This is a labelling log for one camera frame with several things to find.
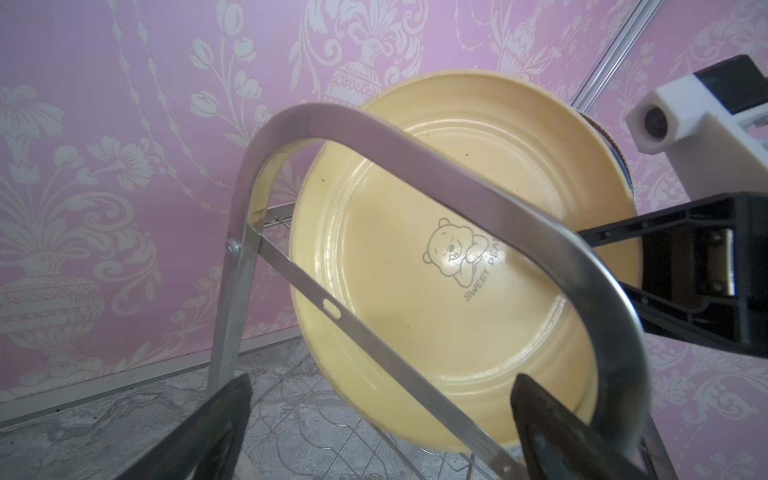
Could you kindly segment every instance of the bear face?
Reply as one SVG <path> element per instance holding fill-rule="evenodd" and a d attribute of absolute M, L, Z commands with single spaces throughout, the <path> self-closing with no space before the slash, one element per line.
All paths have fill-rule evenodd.
<path fill-rule="evenodd" d="M 429 238 L 423 260 L 438 267 L 443 275 L 455 278 L 459 285 L 470 286 L 477 263 L 487 249 L 487 238 L 474 235 L 469 227 L 459 227 L 441 218 Z"/>

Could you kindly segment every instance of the yellow plate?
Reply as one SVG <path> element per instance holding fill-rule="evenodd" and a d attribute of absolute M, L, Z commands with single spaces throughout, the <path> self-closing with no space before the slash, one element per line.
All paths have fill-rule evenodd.
<path fill-rule="evenodd" d="M 397 84 L 362 108 L 573 230 L 635 215 L 598 134 L 527 82 L 439 72 Z M 639 284 L 638 241 L 598 253 L 620 280 Z M 497 442 L 518 441 L 509 394 L 519 372 L 584 421 L 591 417 L 594 355 L 561 291 L 520 253 L 348 148 L 326 144 L 317 155 L 296 202 L 290 255 Z M 403 439 L 465 451 L 295 290 L 293 302 L 340 396 Z"/>

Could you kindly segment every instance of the floral wallpaper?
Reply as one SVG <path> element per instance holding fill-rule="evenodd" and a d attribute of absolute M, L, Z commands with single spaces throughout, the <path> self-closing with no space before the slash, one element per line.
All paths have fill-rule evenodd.
<path fill-rule="evenodd" d="M 627 158 L 641 213 L 688 198 L 663 154 L 634 148 L 624 116 L 649 90 L 739 53 L 768 72 L 768 2 L 665 2 L 590 110 Z M 768 361 L 647 343 L 654 418 L 680 479 L 768 478 Z"/>
<path fill-rule="evenodd" d="M 275 112 L 446 68 L 570 101 L 635 3 L 0 2 L 0 402 L 210 348 L 232 185 Z M 251 306 L 245 337 L 296 324 L 265 263 Z"/>

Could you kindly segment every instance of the dish rack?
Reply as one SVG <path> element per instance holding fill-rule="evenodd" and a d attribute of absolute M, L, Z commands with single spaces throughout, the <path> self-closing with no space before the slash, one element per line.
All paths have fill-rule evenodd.
<path fill-rule="evenodd" d="M 590 427 L 625 455 L 636 449 L 650 408 L 643 330 L 621 286 L 591 248 L 547 214 L 413 137 L 336 104 L 301 104 L 275 115 L 246 151 L 226 240 L 209 396 L 234 376 L 253 273 L 262 257 L 462 441 L 473 452 L 468 460 L 476 455 L 501 478 L 528 477 L 507 450 L 263 235 L 274 225 L 290 227 L 293 205 L 268 209 L 267 204 L 283 163 L 311 140 L 353 149 L 537 263 L 572 302 L 594 348 L 598 400 Z"/>

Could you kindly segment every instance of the cartoon bear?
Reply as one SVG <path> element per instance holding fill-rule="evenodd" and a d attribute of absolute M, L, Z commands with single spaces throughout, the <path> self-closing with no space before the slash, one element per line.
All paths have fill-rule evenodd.
<path fill-rule="evenodd" d="M 469 227 L 459 227 L 441 218 L 438 229 L 429 238 L 424 263 L 434 264 L 445 276 L 467 287 L 475 279 L 482 254 L 488 249 L 488 239 L 474 235 Z"/>

